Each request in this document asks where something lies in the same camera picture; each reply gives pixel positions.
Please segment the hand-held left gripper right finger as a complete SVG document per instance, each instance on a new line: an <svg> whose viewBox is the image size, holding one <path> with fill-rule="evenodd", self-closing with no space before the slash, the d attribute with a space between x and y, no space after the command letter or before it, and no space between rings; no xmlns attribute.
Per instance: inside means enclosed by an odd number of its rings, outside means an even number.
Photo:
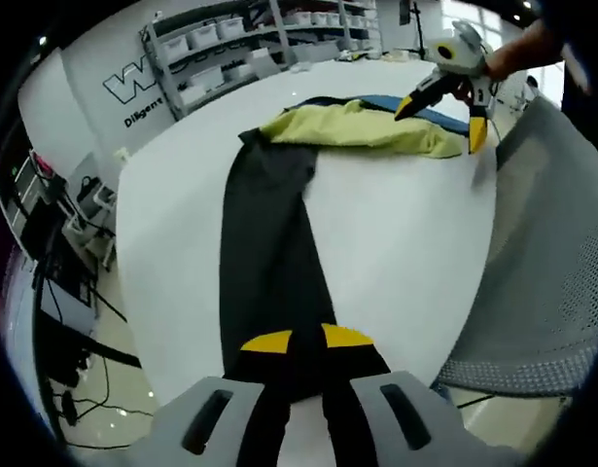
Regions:
<svg viewBox="0 0 598 467"><path fill-rule="evenodd" d="M407 372L393 372L372 339L322 326L323 409L343 466L491 466L493 450L459 412Z"/></svg>

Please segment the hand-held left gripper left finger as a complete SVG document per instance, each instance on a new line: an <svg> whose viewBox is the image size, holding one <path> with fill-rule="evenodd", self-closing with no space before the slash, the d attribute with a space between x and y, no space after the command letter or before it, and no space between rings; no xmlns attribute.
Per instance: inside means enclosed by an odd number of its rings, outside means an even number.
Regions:
<svg viewBox="0 0 598 467"><path fill-rule="evenodd" d="M292 333L247 341L222 377L206 377L154 422L157 466L275 466L290 418L284 388Z"/></svg>

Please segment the person's right hand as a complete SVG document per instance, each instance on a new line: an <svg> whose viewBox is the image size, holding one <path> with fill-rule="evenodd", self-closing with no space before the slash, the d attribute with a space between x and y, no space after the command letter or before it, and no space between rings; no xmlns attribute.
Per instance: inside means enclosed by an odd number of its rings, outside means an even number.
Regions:
<svg viewBox="0 0 598 467"><path fill-rule="evenodd" d="M493 82L503 82L518 71L517 46L508 44L485 57L484 73Z"/></svg>

